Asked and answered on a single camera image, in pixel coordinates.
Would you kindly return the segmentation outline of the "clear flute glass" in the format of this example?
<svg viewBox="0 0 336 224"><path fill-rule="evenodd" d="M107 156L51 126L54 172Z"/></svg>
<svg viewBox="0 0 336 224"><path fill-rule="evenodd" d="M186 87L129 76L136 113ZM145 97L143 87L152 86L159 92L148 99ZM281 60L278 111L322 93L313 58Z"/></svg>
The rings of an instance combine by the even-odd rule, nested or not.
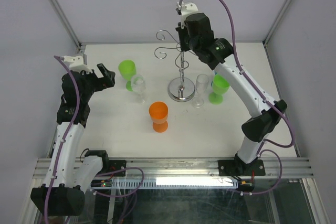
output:
<svg viewBox="0 0 336 224"><path fill-rule="evenodd" d="M200 108L204 104L203 95L208 87L209 77L206 74L199 74L196 78L195 90L196 95L191 100L192 106L194 108Z"/></svg>

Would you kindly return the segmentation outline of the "orange plastic wine glass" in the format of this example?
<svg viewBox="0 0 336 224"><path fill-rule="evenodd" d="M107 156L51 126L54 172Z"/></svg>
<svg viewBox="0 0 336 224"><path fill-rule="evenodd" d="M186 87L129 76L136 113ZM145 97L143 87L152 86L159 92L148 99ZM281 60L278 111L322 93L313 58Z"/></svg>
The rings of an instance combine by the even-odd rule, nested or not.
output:
<svg viewBox="0 0 336 224"><path fill-rule="evenodd" d="M164 102L154 102L149 107L149 115L152 119L152 127L158 133L163 133L168 128L168 107Z"/></svg>

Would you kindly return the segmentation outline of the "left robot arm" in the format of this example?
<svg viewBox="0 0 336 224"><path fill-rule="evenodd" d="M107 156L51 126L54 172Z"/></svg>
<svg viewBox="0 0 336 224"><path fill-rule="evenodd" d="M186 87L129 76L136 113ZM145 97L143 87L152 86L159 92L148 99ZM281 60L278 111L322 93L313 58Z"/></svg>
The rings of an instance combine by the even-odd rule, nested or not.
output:
<svg viewBox="0 0 336 224"><path fill-rule="evenodd" d="M104 150L89 151L78 170L74 170L76 152L90 113L89 101L96 92L115 85L115 72L97 65L94 72L69 70L62 77L61 104L57 112L57 138L47 175L30 198L44 216L78 216L85 204L85 193L96 175L110 170Z"/></svg>

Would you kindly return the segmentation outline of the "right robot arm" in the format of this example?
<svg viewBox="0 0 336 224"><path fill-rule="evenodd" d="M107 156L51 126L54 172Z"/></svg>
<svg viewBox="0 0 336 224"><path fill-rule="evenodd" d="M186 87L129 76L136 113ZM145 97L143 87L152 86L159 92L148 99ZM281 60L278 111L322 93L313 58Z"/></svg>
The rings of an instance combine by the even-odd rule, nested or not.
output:
<svg viewBox="0 0 336 224"><path fill-rule="evenodd" d="M224 166L227 175L248 175L261 163L258 152L265 137L271 133L285 112L284 100L275 101L253 83L248 72L237 63L236 49L225 38L215 38L209 18L200 12L182 17L176 28L181 50L191 50L199 60L215 71L212 103L221 103L222 95L232 88L246 106L250 119L241 127L243 143L230 165Z"/></svg>

